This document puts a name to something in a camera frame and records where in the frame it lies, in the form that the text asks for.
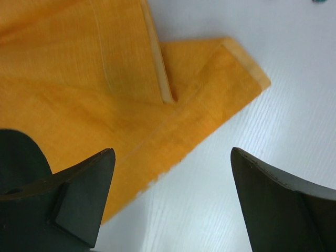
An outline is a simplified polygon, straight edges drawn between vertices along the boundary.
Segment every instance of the dark green object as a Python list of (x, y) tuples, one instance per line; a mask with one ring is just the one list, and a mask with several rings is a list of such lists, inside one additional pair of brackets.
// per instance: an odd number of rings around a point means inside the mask
[(0, 250), (90, 251), (96, 244), (114, 164), (113, 149), (105, 149), (52, 175), (31, 138), (0, 130)]
[(231, 164), (254, 252), (336, 251), (336, 191), (233, 148)]

